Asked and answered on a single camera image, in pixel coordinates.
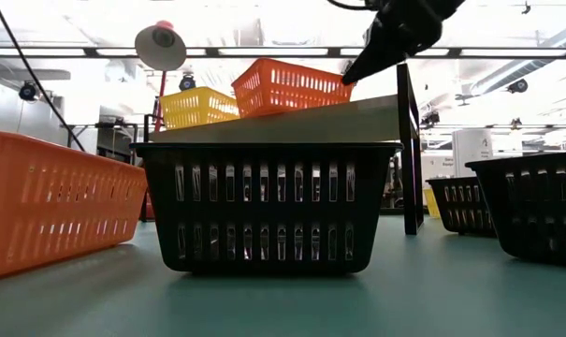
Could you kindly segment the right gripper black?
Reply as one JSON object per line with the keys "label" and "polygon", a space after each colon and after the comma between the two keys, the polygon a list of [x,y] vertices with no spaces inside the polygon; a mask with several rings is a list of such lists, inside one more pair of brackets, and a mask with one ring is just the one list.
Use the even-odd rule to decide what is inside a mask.
{"label": "right gripper black", "polygon": [[342,75],[353,84],[434,45],[442,36],[443,22],[464,0],[390,0],[367,31],[368,42]]}

